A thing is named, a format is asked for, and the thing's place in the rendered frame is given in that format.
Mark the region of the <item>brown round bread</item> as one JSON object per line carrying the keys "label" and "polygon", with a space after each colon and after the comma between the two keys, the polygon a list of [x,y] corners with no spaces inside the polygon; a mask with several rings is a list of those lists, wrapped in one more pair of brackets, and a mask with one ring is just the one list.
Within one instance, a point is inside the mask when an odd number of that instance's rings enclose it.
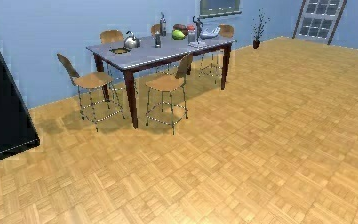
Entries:
{"label": "brown round bread", "polygon": [[183,24],[175,24],[173,26],[173,30],[180,30],[185,36],[188,35],[188,29],[186,25]]}

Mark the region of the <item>red topped jar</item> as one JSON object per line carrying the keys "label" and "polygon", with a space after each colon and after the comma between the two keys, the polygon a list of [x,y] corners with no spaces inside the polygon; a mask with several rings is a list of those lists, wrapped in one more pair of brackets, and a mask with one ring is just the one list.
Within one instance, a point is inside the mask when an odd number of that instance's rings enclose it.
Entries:
{"label": "red topped jar", "polygon": [[187,34],[188,42],[189,43],[194,42],[196,39],[195,27],[193,25],[188,25],[187,30],[188,30],[188,34]]}

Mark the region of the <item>grey top dining table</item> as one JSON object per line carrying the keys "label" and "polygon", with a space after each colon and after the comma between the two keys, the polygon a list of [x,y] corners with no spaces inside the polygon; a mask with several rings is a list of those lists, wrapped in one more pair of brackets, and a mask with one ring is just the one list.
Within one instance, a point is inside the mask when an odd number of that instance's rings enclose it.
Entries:
{"label": "grey top dining table", "polygon": [[122,42],[88,46],[87,50],[91,51],[94,55],[98,72],[104,70],[103,63],[106,62],[123,73],[131,121],[133,127],[137,129],[138,113],[134,88],[134,74],[136,72],[179,61],[185,54],[192,53],[194,56],[198,56],[223,50],[221,89],[224,90],[231,48],[234,42],[235,39],[233,38],[216,37],[214,39],[207,39],[204,46],[194,48],[189,46],[186,40],[172,40],[169,36],[166,36],[161,38],[161,47],[156,48],[154,39],[148,36],[141,38],[141,46],[139,48],[131,49],[125,54],[114,54],[111,52],[111,49],[123,47],[124,44]]}

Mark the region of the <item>silver kettle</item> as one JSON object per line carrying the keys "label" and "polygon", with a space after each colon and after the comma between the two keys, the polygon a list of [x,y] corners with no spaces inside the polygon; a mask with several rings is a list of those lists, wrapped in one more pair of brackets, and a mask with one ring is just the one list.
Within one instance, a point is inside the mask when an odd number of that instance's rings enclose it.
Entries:
{"label": "silver kettle", "polygon": [[124,47],[128,49],[139,48],[140,40],[131,31],[127,31],[127,34],[128,37],[124,40]]}

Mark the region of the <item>white dish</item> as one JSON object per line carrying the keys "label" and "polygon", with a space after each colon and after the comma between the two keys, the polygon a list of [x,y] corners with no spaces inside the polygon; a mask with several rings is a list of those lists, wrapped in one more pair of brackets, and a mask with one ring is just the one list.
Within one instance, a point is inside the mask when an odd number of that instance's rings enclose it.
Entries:
{"label": "white dish", "polygon": [[221,28],[220,27],[216,27],[215,29],[213,29],[212,31],[209,31],[208,29],[205,29],[201,32],[200,34],[200,38],[205,40],[205,39],[213,39],[215,37],[217,37],[219,35]]}

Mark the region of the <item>dark potted house plant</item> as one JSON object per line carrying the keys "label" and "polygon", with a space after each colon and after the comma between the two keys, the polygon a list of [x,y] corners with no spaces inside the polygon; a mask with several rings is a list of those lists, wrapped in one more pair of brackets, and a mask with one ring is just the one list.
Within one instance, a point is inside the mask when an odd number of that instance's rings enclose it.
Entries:
{"label": "dark potted house plant", "polygon": [[267,23],[269,23],[271,19],[265,15],[265,12],[262,8],[258,9],[258,18],[253,19],[252,24],[252,47],[254,49],[258,49],[261,43],[261,38],[264,33],[264,28]]}

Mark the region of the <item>dark figure statue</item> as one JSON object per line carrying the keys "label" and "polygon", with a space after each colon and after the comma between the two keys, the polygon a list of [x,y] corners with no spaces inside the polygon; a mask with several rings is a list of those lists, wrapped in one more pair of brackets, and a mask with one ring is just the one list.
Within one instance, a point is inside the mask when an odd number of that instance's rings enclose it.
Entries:
{"label": "dark figure statue", "polygon": [[200,38],[203,23],[201,22],[199,17],[193,17],[193,22],[196,24],[196,33],[193,35],[193,39],[191,42],[188,43],[188,45],[191,47],[200,48],[206,45],[206,43]]}

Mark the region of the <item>dark glass bottle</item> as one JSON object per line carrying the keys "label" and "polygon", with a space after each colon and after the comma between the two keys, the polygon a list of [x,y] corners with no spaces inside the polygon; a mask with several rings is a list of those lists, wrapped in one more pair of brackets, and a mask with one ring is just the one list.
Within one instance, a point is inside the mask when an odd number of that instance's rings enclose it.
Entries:
{"label": "dark glass bottle", "polygon": [[165,15],[164,15],[163,12],[161,12],[161,18],[160,18],[160,33],[161,33],[161,36],[166,36],[167,35],[166,19],[165,19]]}

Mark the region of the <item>window with grey frame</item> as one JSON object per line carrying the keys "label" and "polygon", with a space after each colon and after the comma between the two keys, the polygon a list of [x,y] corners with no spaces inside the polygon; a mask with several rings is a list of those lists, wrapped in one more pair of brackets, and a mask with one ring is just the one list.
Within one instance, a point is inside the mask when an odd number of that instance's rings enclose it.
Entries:
{"label": "window with grey frame", "polygon": [[201,18],[213,18],[241,13],[240,0],[200,0]]}

